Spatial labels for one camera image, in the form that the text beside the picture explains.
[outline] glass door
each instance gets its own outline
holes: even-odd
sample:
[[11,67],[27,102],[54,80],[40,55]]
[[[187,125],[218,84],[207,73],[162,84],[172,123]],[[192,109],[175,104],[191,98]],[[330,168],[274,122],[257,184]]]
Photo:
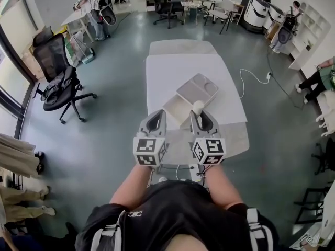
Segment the glass door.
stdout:
[[23,0],[0,0],[0,133],[16,138],[36,80],[22,61],[35,34]]

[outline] green shirt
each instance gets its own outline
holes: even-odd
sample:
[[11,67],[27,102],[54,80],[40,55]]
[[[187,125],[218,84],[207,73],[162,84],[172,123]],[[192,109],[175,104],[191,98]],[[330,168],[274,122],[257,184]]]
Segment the green shirt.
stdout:
[[332,90],[335,87],[331,83],[331,73],[335,72],[335,65],[331,65],[320,70],[320,76],[326,90]]

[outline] black and white marker cube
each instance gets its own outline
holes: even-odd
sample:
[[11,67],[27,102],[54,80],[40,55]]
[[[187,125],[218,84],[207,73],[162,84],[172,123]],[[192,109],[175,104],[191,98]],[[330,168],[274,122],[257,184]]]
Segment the black and white marker cube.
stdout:
[[224,139],[196,138],[192,152],[200,164],[217,165],[226,156]]
[[136,163],[146,166],[159,166],[167,151],[165,138],[140,138],[133,140],[133,154]]

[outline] white cable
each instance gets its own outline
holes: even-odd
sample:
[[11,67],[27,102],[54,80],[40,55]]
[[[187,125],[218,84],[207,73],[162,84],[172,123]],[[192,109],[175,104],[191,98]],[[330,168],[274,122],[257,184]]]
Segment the white cable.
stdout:
[[180,167],[180,165],[178,165],[177,170],[176,170],[176,178],[177,178],[177,180],[179,180],[178,179],[178,169],[179,169],[179,167]]
[[267,82],[266,83],[263,83],[263,82],[261,82],[252,72],[250,72],[250,71],[248,71],[248,70],[246,70],[246,69],[240,69],[240,77],[241,77],[241,80],[242,80],[242,83],[243,83],[243,94],[242,94],[242,96],[240,97],[240,98],[243,98],[243,96],[244,96],[244,81],[243,81],[243,78],[242,78],[242,70],[243,71],[246,71],[246,72],[248,72],[248,73],[251,73],[252,75],[253,75],[253,77],[255,77],[256,79],[257,79],[257,81],[258,82],[260,82],[261,84],[263,84],[263,85],[266,85],[266,84],[268,84],[269,83],[269,80],[270,79],[268,79],[267,80]]

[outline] khaki pants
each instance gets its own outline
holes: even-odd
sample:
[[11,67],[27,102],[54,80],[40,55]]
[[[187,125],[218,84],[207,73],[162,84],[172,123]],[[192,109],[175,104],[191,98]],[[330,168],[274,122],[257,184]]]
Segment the khaki pants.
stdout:
[[44,214],[44,210],[41,207],[20,207],[15,205],[21,201],[39,200],[41,198],[40,192],[0,187],[0,196],[4,204],[7,222],[37,218]]

